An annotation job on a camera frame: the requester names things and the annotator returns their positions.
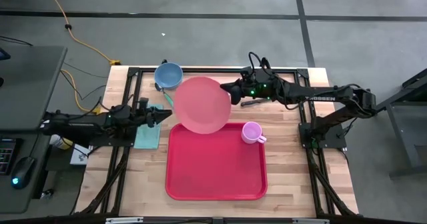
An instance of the concrete floor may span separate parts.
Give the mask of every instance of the concrete floor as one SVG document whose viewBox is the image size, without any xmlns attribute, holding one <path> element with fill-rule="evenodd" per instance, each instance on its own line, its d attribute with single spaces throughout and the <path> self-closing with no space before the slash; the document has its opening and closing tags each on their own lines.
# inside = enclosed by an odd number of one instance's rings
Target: concrete floor
<svg viewBox="0 0 427 224">
<path fill-rule="evenodd" d="M 296 0 L 59 0 L 66 11 L 125 13 L 226 13 L 297 15 Z M 306 15 L 427 16 L 427 0 L 303 0 Z M 0 0 L 0 9 L 57 11 L 52 0 Z M 125 65 L 157 65 L 169 59 L 182 65 L 248 65 L 248 51 L 266 56 L 273 66 L 307 67 L 298 20 L 256 19 L 112 19 L 70 18 L 76 37 Z M 59 17 L 0 16 L 0 35 L 35 45 L 68 47 L 66 62 L 98 75 L 109 65 L 93 51 L 73 42 Z M 426 68 L 427 22 L 308 21 L 316 67 L 325 67 L 330 84 L 357 83 L 371 88 L 381 102 L 407 78 Z M 106 79 L 74 69 L 77 88 L 86 94 Z M 103 94 L 82 102 L 91 107 Z M 72 89 L 60 77 L 49 110 L 78 113 Z M 407 167 L 386 113 L 358 120 L 346 137 L 354 191 L 367 217 L 427 222 L 427 177 L 391 181 L 388 173 Z M 79 182 L 68 179 L 50 204 L 24 215 L 70 212 Z"/>
</svg>

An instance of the black desk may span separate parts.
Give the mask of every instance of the black desk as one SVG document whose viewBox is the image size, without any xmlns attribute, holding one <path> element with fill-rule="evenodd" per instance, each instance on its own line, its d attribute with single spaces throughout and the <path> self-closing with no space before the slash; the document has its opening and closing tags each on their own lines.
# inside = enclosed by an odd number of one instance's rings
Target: black desk
<svg viewBox="0 0 427 224">
<path fill-rule="evenodd" d="M 0 75 L 5 76 L 5 84 L 0 87 L 0 135 L 3 137 L 22 138 L 24 142 L 13 163 L 15 167 L 20 158 L 27 157 L 37 138 L 35 132 L 40 125 L 49 104 L 53 88 L 58 78 L 67 49 L 64 47 L 24 47 L 5 46 L 11 55 L 10 60 L 0 61 Z M 18 90 L 16 95 L 11 90 Z M 27 210 L 36 188 L 44 180 L 45 157 L 49 148 L 50 136 L 39 134 L 32 157 L 36 159 L 29 184 L 20 190 L 11 186 L 11 176 L 0 176 L 0 213 L 23 213 Z"/>
</svg>

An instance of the pink mug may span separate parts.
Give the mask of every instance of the pink mug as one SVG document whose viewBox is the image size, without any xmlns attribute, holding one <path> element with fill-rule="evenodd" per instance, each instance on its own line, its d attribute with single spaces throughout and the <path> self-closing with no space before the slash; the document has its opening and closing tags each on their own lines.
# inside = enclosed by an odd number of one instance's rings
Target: pink mug
<svg viewBox="0 0 427 224">
<path fill-rule="evenodd" d="M 250 121 L 243 126 L 242 139 L 247 144 L 253 144 L 255 142 L 265 143 L 267 138 L 262 136 L 262 128 L 260 124 Z"/>
</svg>

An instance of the wooden tabletop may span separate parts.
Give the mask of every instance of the wooden tabletop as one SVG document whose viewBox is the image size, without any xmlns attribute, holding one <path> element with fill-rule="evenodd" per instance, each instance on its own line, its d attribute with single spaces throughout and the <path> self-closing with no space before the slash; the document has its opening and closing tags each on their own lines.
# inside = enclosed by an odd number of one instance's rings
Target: wooden tabletop
<svg viewBox="0 0 427 224">
<path fill-rule="evenodd" d="M 127 66 L 111 68 L 103 104 L 119 105 L 125 88 Z M 309 68 L 311 86 L 329 86 L 324 68 Z M 235 81 L 239 73 L 184 73 L 184 80 L 203 75 L 220 83 Z M 294 82 L 292 75 L 282 78 Z M 174 92 L 167 91 L 173 98 Z M 144 73 L 140 97 L 150 103 L 169 103 L 155 90 L 153 73 Z M 333 112 L 333 103 L 315 103 L 317 115 Z M 171 128 L 178 123 L 175 115 L 168 117 L 161 126 L 159 149 L 131 149 L 120 215 L 131 216 L 186 216 L 186 217 L 315 217 L 312 188 L 308 174 L 305 151 L 300 146 L 298 110 L 287 111 L 278 102 L 262 103 L 249 107 L 232 107 L 230 122 L 256 121 L 261 124 L 268 141 L 265 145 L 268 176 L 266 195 L 256 201 L 176 201 L 165 191 L 167 143 Z M 93 153 L 87 168 L 77 201 L 76 211 L 87 207 L 97 195 L 107 177 L 111 147 L 102 147 Z M 335 149 L 325 149 L 326 165 L 332 187 L 342 201 L 357 213 L 350 173 L 344 156 Z M 326 210 L 323 188 L 319 188 L 322 207 Z M 110 207 L 115 197 L 111 192 Z"/>
</svg>

